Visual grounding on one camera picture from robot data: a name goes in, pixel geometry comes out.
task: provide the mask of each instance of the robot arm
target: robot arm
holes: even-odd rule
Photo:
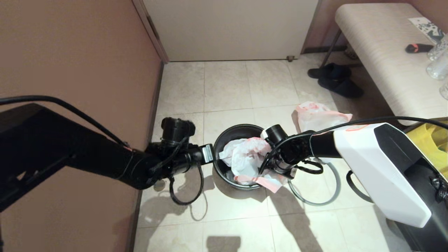
[[[266,129],[273,153],[262,168],[292,178],[291,165],[306,157],[343,158],[414,251],[446,251],[447,180],[402,131],[379,123],[313,133],[288,137],[279,125]]]
[[[190,121],[165,118],[163,139],[130,149],[43,106],[0,113],[0,212],[64,166],[118,179],[136,189],[213,162],[211,144],[188,142]]]

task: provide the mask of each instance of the clear plastic cup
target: clear plastic cup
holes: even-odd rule
[[[448,49],[448,36],[444,36],[429,52],[428,58],[435,61],[443,52]]]
[[[448,50],[445,50],[437,60],[429,64],[426,72],[434,79],[445,79],[448,75]]]
[[[439,91],[440,95],[446,100],[448,100],[448,82],[445,82],[445,84],[440,87]]]

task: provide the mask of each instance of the black slipper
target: black slipper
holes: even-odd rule
[[[327,78],[332,80],[343,80],[352,75],[350,68],[343,65],[330,63],[323,68],[313,68],[308,70],[308,76],[314,79]]]
[[[360,87],[356,86],[356,84],[349,78],[342,81],[319,78],[317,83],[319,83],[321,87],[346,98],[359,98],[364,94],[364,91]]]

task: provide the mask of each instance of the brown wall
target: brown wall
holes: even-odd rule
[[[447,0],[320,0],[303,48],[330,46],[338,26],[335,22],[336,10],[343,4],[360,3],[410,3],[425,17],[448,32]],[[338,45],[345,45],[342,36]]]
[[[0,1],[0,97],[60,97],[144,148],[159,66],[131,0]],[[63,168],[1,214],[5,250],[124,251],[136,193]]]

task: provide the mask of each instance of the beige floor tile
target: beige floor tile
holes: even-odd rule
[[[244,61],[205,62],[205,111],[252,107]]]
[[[376,207],[336,211],[350,252],[410,252],[398,230],[392,232]]]
[[[202,223],[138,228],[134,252],[201,252]]]
[[[297,60],[288,63],[288,67],[301,103],[306,101],[320,103],[333,101],[330,91],[321,87],[317,83],[317,79],[308,76],[309,69],[319,67],[313,56],[309,54],[300,55]]]
[[[300,163],[309,169],[316,169],[312,165]],[[331,173],[328,167],[324,167],[324,173]],[[333,195],[334,191],[329,191],[325,177],[323,174],[309,174],[298,170],[296,177],[292,180],[296,191],[306,200],[315,203],[322,203],[328,201]],[[323,211],[334,209],[333,204],[324,206],[312,206],[303,203],[296,198],[291,192],[289,185],[286,184],[277,193],[266,191],[268,195],[267,206],[270,215],[288,214],[288,213],[303,213],[313,211]]]
[[[204,114],[204,142],[215,143],[224,130],[237,124],[254,124],[253,109],[237,109]]]
[[[164,68],[157,115],[204,112],[204,62],[170,62]]]
[[[264,187],[242,191],[227,184],[214,171],[213,165],[204,166],[204,176],[211,176],[214,188],[204,192],[207,205],[204,221],[220,221],[268,216],[266,190]]]
[[[191,168],[184,174],[174,176],[174,192],[176,197],[184,202],[192,200],[199,191],[200,178],[197,168]],[[165,188],[155,191],[150,187],[143,191],[138,216],[138,227],[157,227],[200,222],[205,215],[205,197],[200,195],[189,206],[180,206],[173,202],[169,193],[169,181],[164,179]]]
[[[269,217],[204,223],[205,252],[274,252]]]
[[[246,61],[254,108],[299,103],[287,61]]]
[[[341,179],[341,191],[339,197],[332,203],[335,209],[344,209],[344,208],[353,208],[353,207],[362,207],[362,206],[372,206],[373,204],[361,199],[358,195],[356,195],[353,190],[347,184],[345,176],[347,172],[350,170],[347,163],[339,158],[332,159],[332,164],[336,167],[339,172],[339,177]],[[336,180],[333,173],[328,170],[328,172],[323,173],[325,180],[327,182],[328,188],[333,194],[336,189]],[[355,175],[352,175],[352,180],[355,185],[358,187],[361,192],[368,195],[366,190],[362,187],[362,184],[356,178]]]
[[[288,135],[297,134],[297,112],[295,105],[256,108],[254,109],[255,124],[266,129],[280,124]]]
[[[348,251],[333,211],[272,216],[271,224],[276,251]]]

